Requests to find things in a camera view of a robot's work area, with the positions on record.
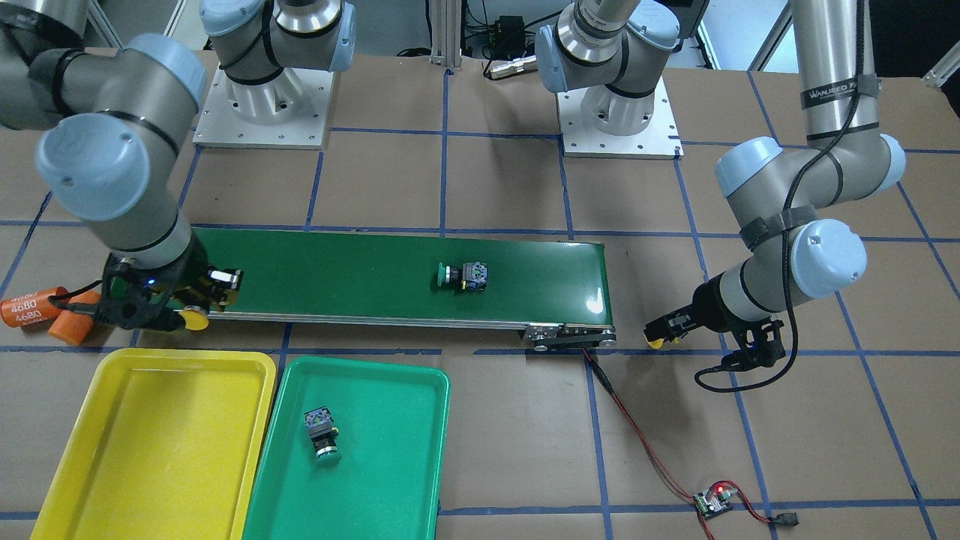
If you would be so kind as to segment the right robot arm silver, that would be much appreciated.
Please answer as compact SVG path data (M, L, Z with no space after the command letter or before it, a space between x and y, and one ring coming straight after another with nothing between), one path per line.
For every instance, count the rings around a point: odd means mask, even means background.
M342 72L356 48L346 1L203 1L203 30L243 95L279 90L297 109L296 68ZM163 34L141 34L113 57L85 51L86 1L2 3L2 127L40 131L35 166L52 197L107 248L97 301L64 289L15 315L31 324L72 312L123 329L204 329L239 293L243 273L210 263L166 188L206 69Z

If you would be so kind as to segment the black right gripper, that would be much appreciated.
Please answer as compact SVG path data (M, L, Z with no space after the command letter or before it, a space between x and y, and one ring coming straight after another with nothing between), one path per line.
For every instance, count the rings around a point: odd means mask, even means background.
M181 256L157 267L135 268L129 256L111 253L100 280L77 291L100 293L97 304L67 304L68 311L85 314L94 322L123 329L151 329L175 332L183 327L179 311L188 305L224 312L234 303L242 287L244 273L239 268L217 268L209 262L206 247L196 233Z

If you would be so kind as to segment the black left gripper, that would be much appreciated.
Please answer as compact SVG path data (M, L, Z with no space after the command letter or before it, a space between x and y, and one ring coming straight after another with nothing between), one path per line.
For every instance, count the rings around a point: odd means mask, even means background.
M684 338L693 329L702 327L716 334L730 332L739 346L721 360L722 370L772 367L786 355L781 338L783 322L771 317L759 321L739 318L723 303L718 281L707 281L697 287L691 304L648 322L643 332L646 341L657 341Z

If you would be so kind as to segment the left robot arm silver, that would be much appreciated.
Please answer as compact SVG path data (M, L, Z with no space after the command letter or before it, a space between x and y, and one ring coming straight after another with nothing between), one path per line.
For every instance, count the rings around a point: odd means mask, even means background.
M859 235L820 209L871 197L901 180L906 157L881 133L869 4L792 1L805 149L770 136L742 142L715 168L751 256L694 290L691 303L648 322L651 347L707 328L734 335L724 368L770 366L785 355L779 314L856 283L867 266ZM637 136L656 116L657 85L680 40L657 2L576 1L535 35L543 86L559 98L585 90L580 125Z

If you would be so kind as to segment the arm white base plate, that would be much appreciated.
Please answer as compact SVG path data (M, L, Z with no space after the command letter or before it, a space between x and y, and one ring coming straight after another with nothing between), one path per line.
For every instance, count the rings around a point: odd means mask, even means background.
M603 85L560 92L556 112L566 157L672 160L685 154L663 78L638 99Z
M240 85L215 71L194 133L195 144L226 149L326 146L336 75L286 68L262 85Z

